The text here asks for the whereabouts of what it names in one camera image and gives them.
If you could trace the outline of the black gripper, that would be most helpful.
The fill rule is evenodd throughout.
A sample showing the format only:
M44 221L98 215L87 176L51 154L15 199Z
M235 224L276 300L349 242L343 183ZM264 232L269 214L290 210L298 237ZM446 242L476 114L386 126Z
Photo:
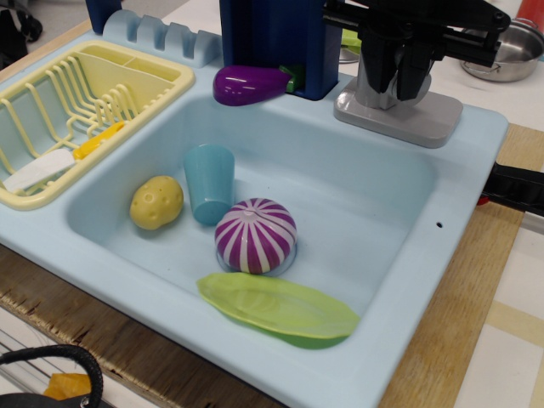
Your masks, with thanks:
M444 57L492 65L511 24L486 1L326 1L323 20L358 33L368 84L385 93L397 76L398 100L421 100Z

